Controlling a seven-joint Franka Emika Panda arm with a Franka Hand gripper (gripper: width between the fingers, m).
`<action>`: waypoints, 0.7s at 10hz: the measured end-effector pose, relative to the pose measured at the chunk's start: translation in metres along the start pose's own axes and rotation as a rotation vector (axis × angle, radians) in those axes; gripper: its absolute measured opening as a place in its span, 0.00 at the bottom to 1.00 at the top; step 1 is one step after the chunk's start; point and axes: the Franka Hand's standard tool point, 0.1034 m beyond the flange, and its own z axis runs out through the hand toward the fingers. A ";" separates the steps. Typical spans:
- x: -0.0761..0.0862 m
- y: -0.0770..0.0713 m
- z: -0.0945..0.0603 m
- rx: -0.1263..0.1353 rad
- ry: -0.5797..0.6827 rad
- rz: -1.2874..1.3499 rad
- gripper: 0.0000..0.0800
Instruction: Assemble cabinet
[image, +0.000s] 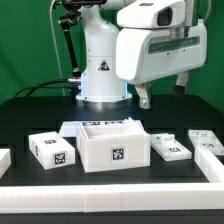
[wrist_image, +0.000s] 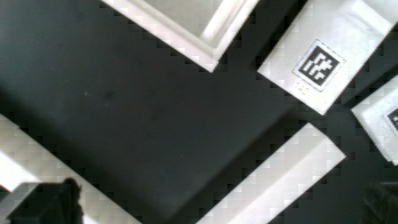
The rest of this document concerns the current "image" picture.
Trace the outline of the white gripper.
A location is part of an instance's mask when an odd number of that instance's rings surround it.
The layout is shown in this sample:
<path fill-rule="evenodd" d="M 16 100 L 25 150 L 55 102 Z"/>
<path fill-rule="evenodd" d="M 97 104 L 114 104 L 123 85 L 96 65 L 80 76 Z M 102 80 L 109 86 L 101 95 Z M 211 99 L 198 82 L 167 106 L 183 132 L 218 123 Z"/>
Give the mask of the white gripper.
<path fill-rule="evenodd" d="M 201 67 L 206 59 L 207 31 L 204 24 L 191 27 L 188 36 L 170 38 L 170 29 L 127 29 L 120 31 L 116 44 L 116 73 L 135 89 L 142 109 L 151 107 L 151 84 L 146 83 L 177 74 L 175 97 L 183 97 L 189 70 Z"/>

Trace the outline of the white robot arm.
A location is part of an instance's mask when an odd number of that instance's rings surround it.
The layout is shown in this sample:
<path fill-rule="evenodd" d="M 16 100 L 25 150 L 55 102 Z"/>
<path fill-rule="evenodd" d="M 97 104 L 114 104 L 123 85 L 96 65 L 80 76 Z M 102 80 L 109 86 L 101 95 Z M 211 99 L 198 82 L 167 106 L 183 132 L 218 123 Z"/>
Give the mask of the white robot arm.
<path fill-rule="evenodd" d="M 129 103 L 132 84 L 139 105 L 151 106 L 154 80 L 175 75 L 174 95 L 185 95 L 190 72 L 204 65 L 207 53 L 205 21 L 198 15 L 200 0 L 107 0 L 116 9 L 115 25 L 100 8 L 81 8 L 87 66 L 81 75 L 78 102 L 96 109 Z"/>

